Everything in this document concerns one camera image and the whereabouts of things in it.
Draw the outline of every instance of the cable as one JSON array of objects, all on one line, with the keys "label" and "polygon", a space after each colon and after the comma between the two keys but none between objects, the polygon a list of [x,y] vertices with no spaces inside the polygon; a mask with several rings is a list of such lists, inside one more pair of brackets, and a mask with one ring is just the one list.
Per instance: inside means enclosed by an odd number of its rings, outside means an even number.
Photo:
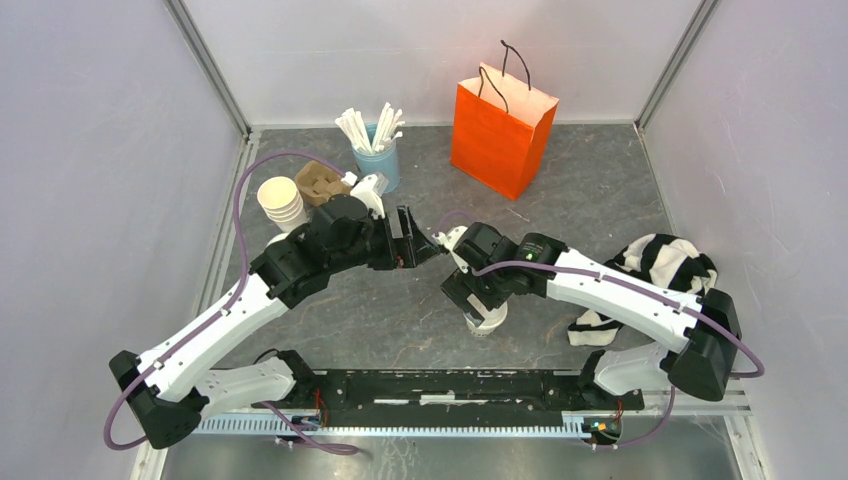
[{"label": "cable", "polygon": [[306,442],[307,445],[305,445],[305,446],[317,448],[318,450],[321,450],[321,451],[327,452],[327,453],[332,453],[333,455],[356,455],[357,453],[359,453],[359,449],[356,448],[353,445],[347,445],[347,444],[344,444],[344,443],[318,443],[318,442],[316,442],[315,440],[312,439],[312,437],[310,437],[309,435],[306,435],[299,428],[297,428],[297,426],[295,424],[293,424],[291,422],[291,420],[286,418],[286,416],[283,415],[283,412],[277,410],[277,407],[275,407],[273,404],[271,404],[271,402],[261,402],[261,403],[265,408],[267,408],[268,410],[271,410],[272,412],[274,412],[275,415],[280,417],[280,420],[282,420],[283,423],[285,423],[294,433],[297,434],[298,437],[300,437],[304,442]]},{"label": "cable", "polygon": [[457,216],[457,215],[465,217],[465,219],[470,221],[470,222],[476,222],[477,221],[477,217],[475,217],[474,214],[471,213],[471,212],[468,212],[468,211],[465,211],[465,210],[451,210],[450,212],[446,213],[445,216],[442,217],[441,220],[439,220],[439,223],[436,225],[436,231],[433,233],[433,236],[435,237],[436,235],[439,234],[439,232],[442,231],[442,228],[444,228],[445,224],[447,223],[447,221],[450,217]]},{"label": "cable", "polygon": [[241,270],[239,272],[239,279],[237,283],[237,287],[235,292],[233,292],[232,297],[221,307],[220,310],[213,313],[212,316],[207,318],[203,323],[197,326],[194,330],[192,330],[188,335],[180,339],[178,342],[174,343],[165,353],[162,354],[159,358],[157,358],[156,362],[153,362],[149,367],[147,367],[141,374],[139,374],[135,379],[130,382],[130,384],[125,388],[121,394],[118,396],[118,399],[115,401],[115,404],[112,405],[112,408],[109,410],[109,414],[106,416],[106,423],[103,425],[103,442],[107,447],[112,450],[129,450],[130,448],[137,447],[144,443],[147,440],[147,437],[141,437],[136,440],[133,440],[129,443],[117,443],[112,438],[112,424],[115,423],[115,417],[118,415],[118,411],[121,409],[121,406],[127,400],[130,393],[132,393],[142,382],[144,382],[147,377],[149,377],[155,370],[156,364],[162,363],[164,364],[169,358],[171,358],[174,353],[176,353],[179,349],[183,348],[188,342],[192,339],[200,335],[201,332],[209,328],[210,325],[215,323],[216,320],[221,318],[221,312],[225,310],[229,310],[233,304],[238,301],[238,298],[241,296],[242,292],[244,292],[244,288],[247,284],[247,272],[248,272],[248,261],[247,261],[247,246],[244,241],[244,231],[241,228],[241,210],[239,208],[239,200],[241,199],[241,191],[244,188],[244,184],[246,183],[248,177],[254,170],[259,168],[264,163],[273,160],[275,158],[285,157],[285,156],[295,156],[295,157],[305,157],[310,160],[315,160],[316,162],[324,165],[330,170],[338,173],[341,176],[344,176],[344,172],[336,167],[335,165],[330,164],[326,160],[312,155],[308,152],[303,152],[300,150],[283,150],[281,152],[272,153],[271,155],[266,156],[265,158],[257,161],[253,165],[247,167],[247,169],[242,174],[241,178],[239,178],[238,183],[236,183],[235,191],[233,192],[233,226],[235,227],[236,232],[236,240],[238,241],[239,254],[241,257]]},{"label": "cable", "polygon": [[264,352],[260,353],[258,357],[256,357],[256,360],[253,361],[253,365],[259,363],[259,360],[262,360],[262,357],[268,355],[269,353],[280,353],[280,351],[276,348],[269,348],[268,350],[265,350]]},{"label": "cable", "polygon": [[315,414],[321,418],[321,389],[315,389]]},{"label": "cable", "polygon": [[618,397],[618,408],[615,410],[615,415],[612,417],[612,421],[617,422],[621,419],[622,415],[624,415],[624,402],[621,401],[621,397]]},{"label": "cable", "polygon": [[618,432],[616,436],[610,435],[609,433],[607,433],[607,430],[598,430],[597,433],[617,443],[624,435],[624,422],[622,420],[623,419],[619,418],[618,421],[615,422],[616,425],[618,425]]},{"label": "cable", "polygon": [[321,398],[321,390],[318,390],[318,403],[321,405],[321,426],[326,427],[330,425],[330,408],[327,407],[327,404],[324,403],[324,399]]},{"label": "cable", "polygon": [[[582,275],[584,277],[591,277],[593,279],[601,278],[601,273],[596,272],[594,270],[586,270],[586,269],[583,269],[583,268],[572,268],[572,267],[558,267],[556,265],[544,265],[544,264],[540,264],[540,263],[525,262],[525,261],[521,261],[521,260],[507,260],[505,262],[498,262],[498,263],[489,265],[488,267],[483,268],[481,270],[472,270],[471,273],[475,277],[480,277],[480,276],[483,276],[487,273],[493,272],[495,270],[500,270],[502,268],[509,268],[509,267],[524,267],[524,268],[532,268],[532,269],[535,269],[535,270],[541,270],[541,271],[545,271],[545,272],[565,273],[565,274],[571,274],[571,275]],[[669,307],[675,307],[675,308],[680,307],[680,305],[677,302],[672,302],[671,300],[669,300],[668,298],[664,297],[663,295],[661,295],[659,293],[652,292],[651,290],[648,290],[645,287],[635,285],[633,283],[628,282],[627,280],[623,280],[623,279],[620,279],[620,278],[612,276],[612,275],[604,276],[603,280],[610,282],[610,283],[614,283],[614,284],[616,284],[620,287],[624,287],[628,290],[632,290],[632,291],[639,293],[639,294],[642,294],[646,297],[652,298],[652,299],[662,303],[663,305],[666,305],[666,306],[669,306]],[[751,360],[751,363],[753,363],[754,367],[756,368],[756,370],[754,370],[753,372],[731,372],[730,373],[731,376],[733,376],[735,378],[757,378],[757,377],[762,377],[765,374],[765,371],[766,371],[765,365],[763,365],[763,362],[759,359],[759,357],[757,357],[757,355],[755,355],[754,352],[752,352],[751,349],[748,348],[747,345],[742,343],[741,340],[736,338],[735,335],[733,335],[732,333],[727,331],[727,329],[725,329],[724,327],[719,325],[718,322],[716,322],[712,318],[704,315],[703,313],[701,313],[697,310],[694,310],[692,308],[689,308],[689,307],[683,307],[683,309],[681,311],[683,313],[687,314],[687,315],[695,317],[696,319],[698,319],[701,322],[704,322],[705,324],[707,324],[707,326],[709,326],[710,328],[712,328],[713,330],[715,330],[716,332],[721,334],[721,336],[723,336],[730,343],[732,343],[734,347],[736,347],[742,353],[744,353],[745,356],[748,357],[749,360]]]},{"label": "cable", "polygon": [[621,447],[632,447],[633,445],[638,445],[642,442],[646,442],[651,438],[655,437],[658,433],[663,431],[663,429],[668,425],[668,420],[671,418],[671,411],[674,409],[674,396],[675,391],[677,389],[672,385],[671,390],[668,393],[668,406],[665,408],[665,413],[660,418],[660,422],[651,429],[650,432],[642,435],[641,437],[634,438],[633,440],[628,440],[622,443],[616,443],[615,445],[598,445],[597,443],[592,444],[592,450],[617,450]]}]

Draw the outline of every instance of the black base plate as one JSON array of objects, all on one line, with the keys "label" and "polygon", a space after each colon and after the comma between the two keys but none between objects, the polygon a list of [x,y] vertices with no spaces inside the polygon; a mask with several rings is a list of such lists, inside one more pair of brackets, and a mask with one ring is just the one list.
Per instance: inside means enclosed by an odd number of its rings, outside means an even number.
[{"label": "black base plate", "polygon": [[[578,375],[555,370],[327,370],[297,375],[280,409],[314,409],[315,392],[338,427],[561,426],[563,411],[616,410],[619,397],[578,384]],[[485,403],[432,404],[422,395],[453,395]],[[641,392],[621,398],[625,410],[642,410]],[[406,404],[374,403],[405,400]]]}]

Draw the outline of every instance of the white wall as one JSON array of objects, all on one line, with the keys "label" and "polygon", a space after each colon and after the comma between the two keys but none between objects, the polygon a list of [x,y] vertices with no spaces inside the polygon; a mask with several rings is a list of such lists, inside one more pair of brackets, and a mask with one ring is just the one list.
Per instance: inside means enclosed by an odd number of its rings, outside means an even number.
[{"label": "white wall", "polygon": [[647,131],[679,232],[766,363],[746,389],[776,478],[844,477],[846,18],[841,0],[722,2]]},{"label": "white wall", "polygon": [[[459,80],[500,39],[558,120],[631,121],[698,0],[186,0],[253,124],[332,125],[348,107],[451,122]],[[513,58],[508,70],[523,76]]]},{"label": "white wall", "polygon": [[0,478],[127,478],[107,362],[190,318],[239,136],[160,1],[0,2],[0,112]]}]

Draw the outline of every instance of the stack of paper cups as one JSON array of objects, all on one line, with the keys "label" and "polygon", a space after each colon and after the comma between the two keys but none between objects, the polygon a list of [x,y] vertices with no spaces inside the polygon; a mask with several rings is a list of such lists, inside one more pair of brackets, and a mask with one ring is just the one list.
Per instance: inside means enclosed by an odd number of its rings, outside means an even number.
[{"label": "stack of paper cups", "polygon": [[259,205],[283,232],[291,232],[306,223],[303,197],[294,181],[287,177],[274,177],[259,187],[256,194]]}]

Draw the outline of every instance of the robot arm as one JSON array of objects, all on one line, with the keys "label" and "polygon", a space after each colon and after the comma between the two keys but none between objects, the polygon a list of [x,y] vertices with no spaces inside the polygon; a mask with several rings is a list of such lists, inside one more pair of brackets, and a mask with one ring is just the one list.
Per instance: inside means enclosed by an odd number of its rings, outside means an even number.
[{"label": "robot arm", "polygon": [[[537,233],[516,245],[491,226],[475,223],[440,233],[437,241],[459,267],[442,283],[442,291],[463,310],[473,332],[488,334],[502,323],[512,294],[576,303],[656,341],[623,352],[594,352],[583,367],[584,383],[616,396],[634,389],[666,389],[671,383],[704,400],[723,398],[736,347],[684,310],[705,314],[738,338],[736,313],[727,294],[712,289],[700,298],[658,288]],[[519,265],[474,274],[501,262]]]},{"label": "robot arm", "polygon": [[[406,207],[397,209],[402,236],[393,238],[380,200],[384,188],[385,179],[369,175],[350,196],[334,196],[309,223],[277,237],[251,262],[245,288],[228,310],[224,305],[236,287],[160,345],[140,355],[124,351],[110,361],[122,389],[154,367],[127,399],[154,448],[175,444],[220,412],[285,398],[298,381],[296,364],[271,358],[232,370],[211,368],[248,335],[326,288],[332,274],[360,265],[412,268],[440,253]],[[166,362],[158,360],[218,312],[221,318]]]}]

